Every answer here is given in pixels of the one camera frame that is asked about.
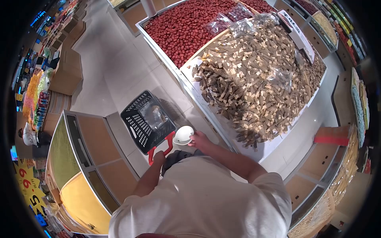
red basket handle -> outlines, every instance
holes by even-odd
[[[166,156],[171,150],[173,149],[173,135],[175,134],[174,131],[172,131],[169,135],[165,137],[165,139],[168,141],[168,149],[164,151],[164,156]],[[152,158],[154,157],[154,151],[156,149],[156,146],[154,146],[152,149],[148,151],[148,164],[151,166],[152,163],[154,162]]]

metal pole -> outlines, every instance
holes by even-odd
[[[152,0],[140,0],[140,2],[142,3],[143,8],[146,11],[146,14],[148,17],[151,18],[157,14],[157,11],[155,9],[155,6]]]

shopping area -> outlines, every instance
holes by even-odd
[[[55,7],[36,16],[38,39],[22,49],[12,82],[17,130],[24,136],[28,123],[49,138],[26,145],[16,131],[11,150],[46,234],[107,235],[155,151],[194,152],[179,139],[184,126],[281,175],[290,238],[349,227],[377,163],[368,100],[377,88],[360,29],[340,3]]]

bulk food bin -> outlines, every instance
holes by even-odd
[[[157,12],[157,16],[162,14],[164,11],[176,7],[180,3],[184,2],[179,1],[177,3],[174,3],[160,11]],[[201,96],[201,91],[198,87],[199,83],[192,82],[191,77],[191,71],[192,67],[189,69],[186,66],[189,66],[190,64],[195,64],[197,61],[196,57],[201,56],[203,53],[203,49],[207,47],[209,44],[211,44],[214,40],[219,38],[220,36],[228,33],[228,30],[223,31],[216,37],[214,37],[212,40],[210,40],[208,43],[206,43],[204,46],[201,47],[180,69],[177,68],[177,66],[172,62],[172,60],[164,53],[164,51],[155,43],[155,41],[150,37],[150,35],[144,30],[144,27],[148,24],[148,21],[150,18],[145,18],[138,22],[136,24],[136,27],[138,28],[139,32],[143,35],[145,41],[150,46],[151,50],[156,55],[157,59],[160,61],[160,63],[165,67],[167,72],[172,76],[172,78],[178,83],[178,86],[181,88],[183,93],[187,96],[187,98],[193,102],[193,105],[197,108],[199,108],[199,111],[204,113],[205,118],[212,124],[214,127],[214,130],[218,133],[218,135],[221,137],[221,139],[226,143],[227,147],[234,152],[242,153],[253,160],[257,162],[263,161],[281,142],[282,140],[288,135],[288,134],[282,134],[281,136],[277,136],[272,141],[266,141],[263,143],[258,143],[258,151],[254,152],[254,149],[252,147],[244,148],[242,142],[236,141],[237,133],[234,131],[234,128],[229,125],[227,122],[227,119],[222,117],[221,115],[217,114],[217,107],[212,107],[208,103],[206,103]],[[315,51],[315,57],[320,57],[319,53]],[[325,70],[325,73],[320,80],[320,85],[323,82],[323,79],[327,73],[327,69]],[[300,114],[298,117],[294,119],[292,122],[292,125],[288,127],[288,132],[291,131],[293,126],[295,126],[295,123],[298,121],[298,118],[303,113],[305,108],[307,108],[311,102],[313,101],[316,93],[318,92],[319,88],[315,91],[314,95],[311,95],[310,101],[305,105],[305,107],[300,111]]]

price sign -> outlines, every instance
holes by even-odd
[[[22,101],[22,94],[16,93],[16,100],[17,101]]]
[[[45,193],[38,187],[40,180],[33,177],[33,168],[28,168],[27,163],[22,163],[21,161],[19,161],[19,165],[16,165],[16,163],[13,165],[16,169],[16,179],[26,204],[31,205],[36,215],[37,210],[43,214],[41,206],[45,206],[45,204],[41,197],[44,197]]]

